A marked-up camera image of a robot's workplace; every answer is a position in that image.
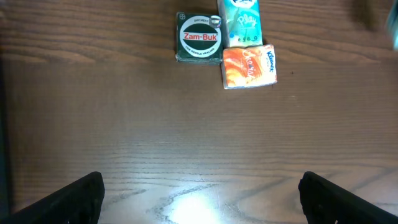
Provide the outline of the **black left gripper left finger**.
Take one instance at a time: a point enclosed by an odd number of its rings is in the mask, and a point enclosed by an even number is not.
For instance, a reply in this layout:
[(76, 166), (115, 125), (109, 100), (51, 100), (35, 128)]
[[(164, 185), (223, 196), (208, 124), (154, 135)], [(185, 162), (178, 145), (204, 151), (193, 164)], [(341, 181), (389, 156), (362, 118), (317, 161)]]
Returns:
[(91, 172), (1, 220), (1, 224), (97, 224), (104, 193), (101, 173)]

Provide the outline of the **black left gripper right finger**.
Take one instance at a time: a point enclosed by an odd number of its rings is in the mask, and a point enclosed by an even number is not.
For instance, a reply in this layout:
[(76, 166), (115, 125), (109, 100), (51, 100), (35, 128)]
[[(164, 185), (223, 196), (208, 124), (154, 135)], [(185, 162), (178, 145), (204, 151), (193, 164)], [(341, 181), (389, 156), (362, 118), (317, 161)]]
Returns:
[(304, 173), (298, 190), (308, 224), (397, 224), (397, 216), (314, 172)]

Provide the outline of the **orange tissue pack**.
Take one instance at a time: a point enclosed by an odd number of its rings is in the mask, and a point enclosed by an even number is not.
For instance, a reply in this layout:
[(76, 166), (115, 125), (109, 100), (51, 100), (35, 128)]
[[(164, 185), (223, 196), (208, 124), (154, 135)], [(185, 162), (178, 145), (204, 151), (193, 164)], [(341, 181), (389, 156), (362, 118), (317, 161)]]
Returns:
[(224, 49), (221, 71), (224, 89), (273, 85), (277, 83), (274, 46)]

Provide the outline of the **teal tissue pack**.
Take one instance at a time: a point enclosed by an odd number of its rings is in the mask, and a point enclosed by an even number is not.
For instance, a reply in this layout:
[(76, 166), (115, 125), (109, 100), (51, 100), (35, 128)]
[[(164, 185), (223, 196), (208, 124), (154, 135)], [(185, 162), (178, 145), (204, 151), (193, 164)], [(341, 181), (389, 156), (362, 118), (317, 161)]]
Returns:
[(258, 0), (217, 0), (224, 48), (262, 45)]

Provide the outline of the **light blue wipes pack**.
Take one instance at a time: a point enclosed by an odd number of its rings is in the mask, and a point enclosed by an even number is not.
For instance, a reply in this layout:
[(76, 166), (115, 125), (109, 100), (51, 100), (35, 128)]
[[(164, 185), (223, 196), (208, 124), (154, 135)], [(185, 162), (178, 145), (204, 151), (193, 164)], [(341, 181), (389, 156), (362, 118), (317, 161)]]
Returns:
[(386, 21), (387, 29), (391, 35), (393, 49), (397, 51), (397, 1), (394, 2)]

